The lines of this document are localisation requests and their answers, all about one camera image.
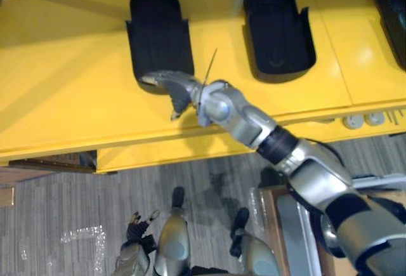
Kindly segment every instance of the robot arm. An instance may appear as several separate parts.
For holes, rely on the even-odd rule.
[[[345,168],[317,145],[278,126],[225,81],[204,86],[190,75],[166,71],[149,73],[143,81],[169,91],[174,117],[192,104],[201,126],[223,127],[286,175],[292,195],[330,219],[341,248],[362,275],[405,275],[405,226],[362,198]]]

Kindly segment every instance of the cable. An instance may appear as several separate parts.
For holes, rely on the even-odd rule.
[[[326,144],[326,143],[324,143],[324,142],[322,142],[322,141],[313,140],[313,139],[311,139],[311,138],[307,138],[306,140],[312,141],[313,143],[317,143],[317,144],[319,144],[320,146],[323,146],[324,148],[328,149],[332,154],[334,154],[334,155],[337,157],[337,159],[338,159],[338,161],[340,162],[340,164],[341,164],[344,168],[346,167],[343,158],[341,157],[341,155],[338,153],[338,151],[337,151],[333,146],[331,146],[331,145],[329,145],[329,144]]]

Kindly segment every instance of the floor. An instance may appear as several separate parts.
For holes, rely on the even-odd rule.
[[[335,143],[353,176],[406,173],[406,136]],[[159,236],[172,189],[187,193],[192,264],[241,272],[228,254],[237,209],[251,211],[249,229],[264,237],[258,214],[261,180],[271,176],[259,155],[184,162],[102,176],[58,173],[18,183],[16,205],[0,209],[0,275],[110,275],[126,223],[139,210],[160,209],[149,232]]]

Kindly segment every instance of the black holder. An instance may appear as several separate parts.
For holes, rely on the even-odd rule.
[[[246,39],[254,75],[284,82],[303,75],[316,62],[308,8],[295,0],[244,0]]]
[[[406,0],[376,0],[395,58],[406,70]]]
[[[136,80],[158,70],[193,75],[189,26],[179,1],[130,0],[130,10],[127,32]]]

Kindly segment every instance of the yellow surface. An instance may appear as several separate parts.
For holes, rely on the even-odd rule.
[[[317,0],[354,104],[404,100],[397,64],[375,0]]]
[[[287,125],[285,128],[303,138],[320,141],[339,141],[351,138],[393,134],[406,131],[406,110],[402,117],[395,112],[398,125],[390,122],[385,115],[385,123],[370,126],[366,123],[356,130],[346,128],[341,119],[330,124],[302,122]],[[243,154],[250,150],[233,140],[227,133],[198,136],[179,140],[161,141],[147,144],[114,147],[98,150],[97,172],[105,173],[142,166],[159,165],[208,157]]]
[[[406,74],[386,61],[392,56],[387,49],[378,53],[378,45],[387,42],[382,43],[382,36],[369,38],[362,25],[355,25],[351,38],[344,37],[348,35],[342,29],[350,32],[351,24],[345,19],[329,23],[331,9],[322,7],[324,0],[297,0],[299,8],[310,6],[317,63],[303,77],[283,84],[252,76],[242,33],[242,0],[180,1],[190,20],[195,75],[204,76],[218,48],[209,81],[227,79],[282,123],[406,105]],[[0,161],[221,133],[217,127],[199,128],[193,110],[170,122],[170,99],[138,87],[124,25],[128,3],[3,0]],[[340,10],[347,13],[345,6]],[[348,14],[364,17],[364,10],[369,13],[360,6],[348,8]],[[361,43],[370,44],[373,52],[364,66],[351,58],[363,55]],[[363,84],[385,89],[363,89]]]

